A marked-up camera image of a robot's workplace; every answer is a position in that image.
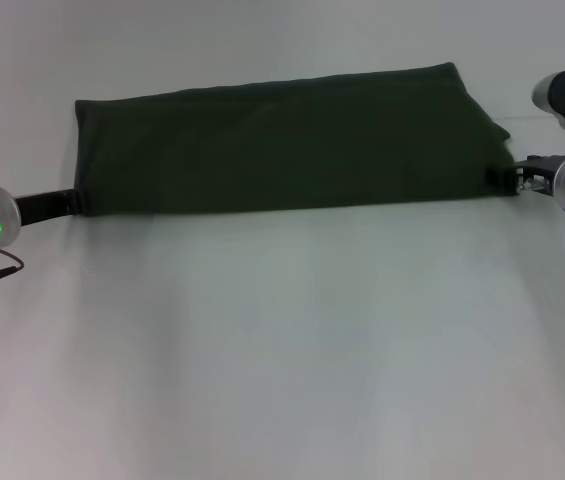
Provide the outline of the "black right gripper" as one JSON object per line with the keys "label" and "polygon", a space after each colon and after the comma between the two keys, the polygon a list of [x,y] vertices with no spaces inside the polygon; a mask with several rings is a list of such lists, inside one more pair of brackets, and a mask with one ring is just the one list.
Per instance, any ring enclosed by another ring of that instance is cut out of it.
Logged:
{"label": "black right gripper", "polygon": [[530,155],[514,167],[488,166],[485,184],[493,194],[517,194],[522,191],[552,194],[554,178],[562,164],[561,155]]}

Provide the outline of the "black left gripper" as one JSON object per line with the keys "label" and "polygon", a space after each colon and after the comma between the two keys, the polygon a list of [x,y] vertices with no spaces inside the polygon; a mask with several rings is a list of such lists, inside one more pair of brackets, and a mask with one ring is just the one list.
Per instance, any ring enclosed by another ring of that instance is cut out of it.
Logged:
{"label": "black left gripper", "polygon": [[89,213],[88,195],[82,189],[21,196],[15,199],[15,203],[22,226],[65,216],[84,216]]}

